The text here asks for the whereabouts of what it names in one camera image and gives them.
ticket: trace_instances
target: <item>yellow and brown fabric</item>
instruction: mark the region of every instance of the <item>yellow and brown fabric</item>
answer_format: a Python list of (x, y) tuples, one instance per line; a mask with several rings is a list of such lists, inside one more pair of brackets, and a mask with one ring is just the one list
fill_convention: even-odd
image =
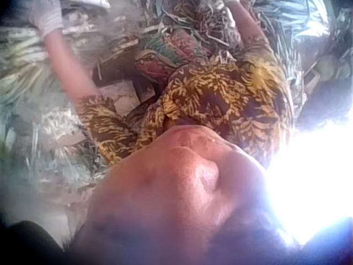
[(228, 52), (177, 68), (138, 128), (116, 114), (112, 99), (82, 99), (77, 113), (109, 165), (149, 145), (172, 125), (204, 125), (267, 167), (293, 126), (292, 99), (282, 69), (264, 37), (244, 52)]

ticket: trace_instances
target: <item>skin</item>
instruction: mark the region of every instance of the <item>skin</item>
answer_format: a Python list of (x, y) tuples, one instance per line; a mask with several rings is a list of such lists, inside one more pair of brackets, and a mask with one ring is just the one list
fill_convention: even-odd
[[(228, 7), (244, 41), (263, 35), (240, 3)], [(99, 94), (60, 30), (45, 43), (73, 102)], [(212, 130), (172, 127), (105, 177), (75, 245), (100, 264), (110, 254), (122, 264), (205, 264), (224, 229), (243, 231), (251, 219), (266, 220), (264, 178), (255, 159)]]

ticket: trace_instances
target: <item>bright light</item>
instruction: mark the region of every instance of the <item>bright light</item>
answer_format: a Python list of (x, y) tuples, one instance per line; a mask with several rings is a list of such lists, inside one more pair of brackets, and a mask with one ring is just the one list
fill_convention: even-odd
[(353, 216), (352, 137), (353, 115), (347, 126), (329, 124), (295, 135), (271, 164), (271, 201), (300, 243), (333, 222)]

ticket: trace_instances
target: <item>dark hair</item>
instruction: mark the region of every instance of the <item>dark hair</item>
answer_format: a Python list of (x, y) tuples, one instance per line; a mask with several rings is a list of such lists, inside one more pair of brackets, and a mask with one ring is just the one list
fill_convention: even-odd
[[(82, 227), (75, 233), (73, 238), (65, 244), (65, 252), (70, 259), (79, 264), (120, 264), (121, 260), (131, 260), (131, 264), (139, 264), (133, 257), (117, 257), (113, 253), (112, 263), (104, 263), (101, 260), (94, 262), (95, 257), (90, 256), (90, 251), (83, 251), (83, 257), (78, 257), (76, 244), (79, 242)], [(298, 251), (298, 243), (284, 240), (285, 230), (277, 219), (268, 212), (259, 209), (240, 209), (230, 217), (221, 232), (210, 242), (209, 251), (202, 261), (203, 265), (225, 265), (225, 264), (274, 264), (290, 259)], [(138, 258), (141, 253), (133, 255)], [(168, 264), (179, 264), (175, 257)]]

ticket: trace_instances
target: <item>hand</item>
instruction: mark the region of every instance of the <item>hand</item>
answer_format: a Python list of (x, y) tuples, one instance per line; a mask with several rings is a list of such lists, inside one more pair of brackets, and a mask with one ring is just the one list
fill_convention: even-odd
[(43, 37), (63, 28), (60, 0), (27, 1), (30, 1), (28, 21), (39, 28)]

